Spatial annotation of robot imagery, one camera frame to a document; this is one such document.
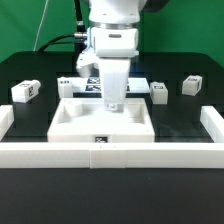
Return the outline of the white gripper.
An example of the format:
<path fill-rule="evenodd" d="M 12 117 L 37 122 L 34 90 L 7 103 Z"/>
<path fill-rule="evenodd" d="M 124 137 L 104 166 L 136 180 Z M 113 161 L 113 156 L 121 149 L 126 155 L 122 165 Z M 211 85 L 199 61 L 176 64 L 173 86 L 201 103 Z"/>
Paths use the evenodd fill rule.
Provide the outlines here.
<path fill-rule="evenodd" d="M 83 50 L 77 59 L 76 70 L 82 78 L 89 78 L 93 67 L 99 70 L 101 97 L 106 110 L 124 110 L 130 58 L 119 51 Z"/>

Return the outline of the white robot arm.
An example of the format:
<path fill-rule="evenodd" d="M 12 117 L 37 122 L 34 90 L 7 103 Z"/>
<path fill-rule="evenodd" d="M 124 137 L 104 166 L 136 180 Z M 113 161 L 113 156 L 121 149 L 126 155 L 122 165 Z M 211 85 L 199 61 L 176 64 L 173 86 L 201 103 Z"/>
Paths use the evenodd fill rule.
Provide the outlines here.
<path fill-rule="evenodd" d="M 131 59 L 138 54 L 140 12 L 158 12 L 169 0 L 88 0 L 91 27 L 87 47 L 79 54 L 76 70 L 88 78 L 99 70 L 101 96 L 109 111 L 122 111 Z"/>

